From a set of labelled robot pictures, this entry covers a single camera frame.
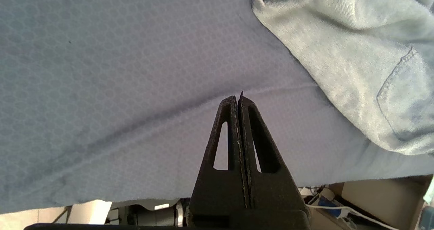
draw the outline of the pocket seam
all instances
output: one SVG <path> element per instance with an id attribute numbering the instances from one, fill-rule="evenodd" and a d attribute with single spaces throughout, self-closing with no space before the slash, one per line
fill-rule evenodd
<path id="1" fill-rule="evenodd" d="M 387 118 L 387 116 L 384 114 L 383 108 L 381 108 L 381 104 L 380 104 L 380 99 L 384 100 L 384 96 L 386 96 L 386 94 L 388 94 L 389 92 L 389 88 L 390 85 L 392 84 L 392 79 L 401 72 L 401 70 L 403 70 L 404 67 L 403 64 L 405 64 L 406 62 L 408 62 L 409 60 L 411 60 L 415 55 L 417 54 L 417 51 L 414 50 L 414 48 L 411 46 L 410 50 L 407 52 L 407 54 L 405 54 L 403 57 L 401 57 L 400 61 L 398 62 L 397 65 L 395 65 L 395 68 L 393 68 L 392 72 L 386 77 L 385 82 L 383 83 L 383 85 L 381 86 L 380 90 L 378 91 L 377 94 L 377 104 L 378 107 L 380 108 L 380 112 L 383 115 L 383 117 L 386 119 L 387 123 L 389 124 L 389 127 L 392 129 L 393 133 L 395 134 L 395 136 L 398 138 L 398 140 L 400 141 L 404 141 L 403 138 L 401 138 L 400 136 L 398 136 L 398 134 L 396 133 L 396 131 L 394 130 L 391 122 L 389 121 L 389 119 Z M 419 113 L 419 116 L 417 118 L 418 121 L 421 120 L 423 112 L 425 112 L 424 110 Z M 410 128 L 410 131 L 413 130 L 414 126 L 416 125 L 416 122 L 413 123 L 413 125 Z"/>

